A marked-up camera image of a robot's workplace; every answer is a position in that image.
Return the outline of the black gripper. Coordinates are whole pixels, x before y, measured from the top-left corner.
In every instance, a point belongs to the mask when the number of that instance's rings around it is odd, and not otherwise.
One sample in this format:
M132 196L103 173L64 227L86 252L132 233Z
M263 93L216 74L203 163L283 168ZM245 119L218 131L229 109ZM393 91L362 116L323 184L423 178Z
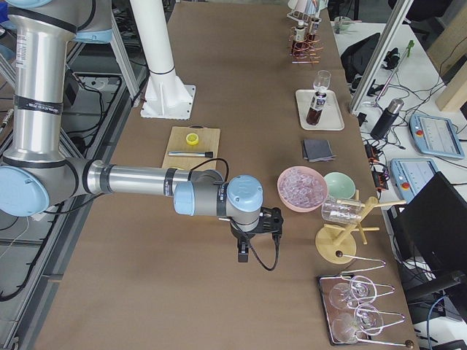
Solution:
M231 232L238 240L238 262L247 263L249 260L249 247L247 240L253 238L255 235L269 234L262 233L258 227L259 217L256 223L253 224L253 228L247 229L246 225L241 225L239 222L235 221L233 218L230 218ZM271 234L271 237L274 241L276 247L280 246L280 241L282 234Z

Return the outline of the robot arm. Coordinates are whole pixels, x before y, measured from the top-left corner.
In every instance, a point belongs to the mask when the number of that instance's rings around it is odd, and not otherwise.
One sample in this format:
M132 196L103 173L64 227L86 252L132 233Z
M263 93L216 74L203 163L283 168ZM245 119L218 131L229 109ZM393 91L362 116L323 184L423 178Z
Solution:
M229 178L215 170L135 168L60 153L66 47L71 41L112 40L110 1L10 1L17 30L12 145L1 165L1 210L17 217L41 213L78 195L164 195L185 215L220 217L236 237L238 260L254 252L252 238L282 237L279 209L263 206L253 176Z

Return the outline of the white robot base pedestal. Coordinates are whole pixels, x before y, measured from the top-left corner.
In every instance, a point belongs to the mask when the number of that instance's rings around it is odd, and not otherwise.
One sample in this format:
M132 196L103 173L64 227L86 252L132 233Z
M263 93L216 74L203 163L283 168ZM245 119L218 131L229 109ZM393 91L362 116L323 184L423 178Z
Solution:
M188 120L196 87L177 76L162 2L135 0L131 8L150 71L141 116Z

